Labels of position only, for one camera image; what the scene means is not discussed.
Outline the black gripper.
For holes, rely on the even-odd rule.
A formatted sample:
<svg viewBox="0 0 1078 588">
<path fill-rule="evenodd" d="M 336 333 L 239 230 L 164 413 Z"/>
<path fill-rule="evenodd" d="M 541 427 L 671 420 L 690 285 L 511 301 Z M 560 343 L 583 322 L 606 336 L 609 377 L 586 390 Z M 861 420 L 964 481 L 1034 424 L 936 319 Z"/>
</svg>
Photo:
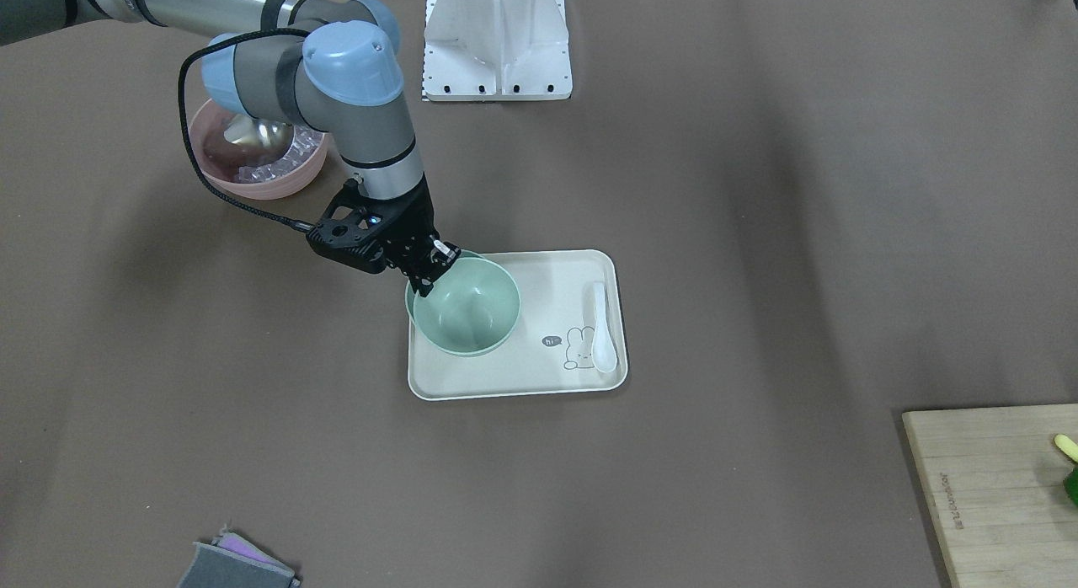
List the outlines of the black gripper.
<svg viewBox="0 0 1078 588">
<path fill-rule="evenodd" d="M 426 178 L 407 194 L 391 200 L 363 197 L 367 216 L 378 216 L 367 266 L 372 274 L 393 268 L 407 275 L 412 292 L 427 297 L 459 258 L 461 248 L 436 231 L 434 203 Z"/>
</svg>

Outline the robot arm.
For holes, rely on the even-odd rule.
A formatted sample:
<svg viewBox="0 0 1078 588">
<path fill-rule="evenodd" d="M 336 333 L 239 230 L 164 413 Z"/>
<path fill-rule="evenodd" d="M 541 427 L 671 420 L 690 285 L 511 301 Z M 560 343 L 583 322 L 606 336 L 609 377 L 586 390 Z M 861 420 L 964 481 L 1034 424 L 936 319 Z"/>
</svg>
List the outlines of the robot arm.
<svg viewBox="0 0 1078 588">
<path fill-rule="evenodd" d="M 400 270 L 427 296 L 461 250 L 436 231 L 434 205 L 397 53 L 399 24 L 377 0 L 3 0 L 3 44 L 88 20 L 146 23 L 208 36 L 193 63 L 231 112 L 321 131 L 350 170 L 317 222 L 249 211 L 305 235 L 316 254 L 378 274 Z"/>
</svg>

